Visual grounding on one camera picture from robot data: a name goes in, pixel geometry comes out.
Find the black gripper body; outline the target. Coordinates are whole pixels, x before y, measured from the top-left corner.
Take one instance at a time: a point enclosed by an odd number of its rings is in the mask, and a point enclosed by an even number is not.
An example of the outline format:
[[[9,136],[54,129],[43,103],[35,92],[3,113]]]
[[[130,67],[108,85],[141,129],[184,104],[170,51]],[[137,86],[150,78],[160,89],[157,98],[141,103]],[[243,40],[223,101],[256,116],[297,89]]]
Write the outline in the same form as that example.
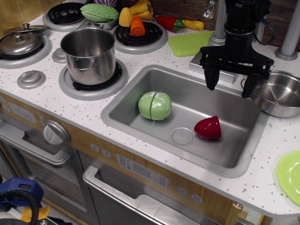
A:
[[[256,52],[251,46],[242,47],[226,45],[202,47],[200,66],[211,64],[219,70],[242,75],[259,75],[259,80],[268,79],[270,67],[274,60]]]

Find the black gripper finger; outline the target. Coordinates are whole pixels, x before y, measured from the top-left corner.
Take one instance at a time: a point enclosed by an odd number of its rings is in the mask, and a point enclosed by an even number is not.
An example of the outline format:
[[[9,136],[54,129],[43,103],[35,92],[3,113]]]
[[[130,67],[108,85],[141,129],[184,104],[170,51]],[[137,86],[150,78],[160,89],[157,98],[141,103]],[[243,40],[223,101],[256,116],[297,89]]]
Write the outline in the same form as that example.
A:
[[[258,81],[259,81],[259,75],[257,74],[247,76],[246,81],[244,83],[243,93],[242,93],[243,98],[250,97],[250,95],[254,92],[258,84]]]
[[[210,90],[214,90],[216,84],[219,81],[219,73],[220,73],[219,68],[217,68],[211,64],[205,64],[203,66],[203,69],[204,69],[206,86]]]

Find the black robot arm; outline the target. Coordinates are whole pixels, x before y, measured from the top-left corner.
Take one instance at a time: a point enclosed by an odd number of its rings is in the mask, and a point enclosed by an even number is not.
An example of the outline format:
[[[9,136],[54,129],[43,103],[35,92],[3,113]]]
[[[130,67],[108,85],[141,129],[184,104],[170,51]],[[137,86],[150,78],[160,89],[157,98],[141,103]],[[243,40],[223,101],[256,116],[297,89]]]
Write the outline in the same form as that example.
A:
[[[274,60],[256,52],[252,48],[252,40],[256,38],[257,23],[269,26],[264,17],[270,12],[270,5],[269,0],[225,1],[225,44],[200,49],[200,66],[204,69],[206,85],[210,90],[214,90],[218,83],[220,71],[247,76],[243,98],[250,97],[257,84],[269,78]]]

